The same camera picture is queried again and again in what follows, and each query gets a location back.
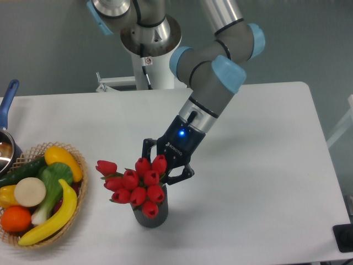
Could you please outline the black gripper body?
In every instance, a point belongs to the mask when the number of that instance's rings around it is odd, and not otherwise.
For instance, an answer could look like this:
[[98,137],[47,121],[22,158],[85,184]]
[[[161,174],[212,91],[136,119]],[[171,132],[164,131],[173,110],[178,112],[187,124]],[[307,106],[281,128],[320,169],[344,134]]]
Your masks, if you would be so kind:
[[186,120],[177,115],[163,136],[157,140],[157,154],[164,155],[167,169],[187,165],[194,151],[206,134],[191,126],[196,114],[190,114]]

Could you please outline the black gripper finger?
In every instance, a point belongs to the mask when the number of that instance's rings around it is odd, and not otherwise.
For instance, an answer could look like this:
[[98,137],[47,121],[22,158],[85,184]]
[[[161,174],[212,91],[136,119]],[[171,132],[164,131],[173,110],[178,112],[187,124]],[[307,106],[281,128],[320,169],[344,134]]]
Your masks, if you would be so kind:
[[179,183],[181,181],[191,178],[194,174],[195,174],[195,171],[191,168],[189,164],[187,164],[184,166],[183,171],[180,175],[172,176],[172,177],[168,176],[167,184],[173,185],[173,184]]
[[152,138],[146,138],[143,140],[142,146],[142,158],[146,158],[147,161],[151,161],[151,150],[157,144],[157,140]]

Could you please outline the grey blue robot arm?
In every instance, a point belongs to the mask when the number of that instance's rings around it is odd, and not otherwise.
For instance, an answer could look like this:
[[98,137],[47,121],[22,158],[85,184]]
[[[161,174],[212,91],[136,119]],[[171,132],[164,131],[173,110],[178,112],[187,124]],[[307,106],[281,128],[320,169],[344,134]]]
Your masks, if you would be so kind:
[[241,63],[263,51],[263,31],[244,21],[236,1],[203,1],[215,40],[195,50],[179,45],[181,30],[166,13],[165,1],[88,1],[87,7],[104,34],[119,33],[125,48],[141,59],[141,80],[148,89],[154,84],[146,60],[166,54],[171,73],[191,88],[164,135],[144,140],[142,157],[150,158],[153,147],[164,155],[163,183],[192,177],[191,156],[245,81]]

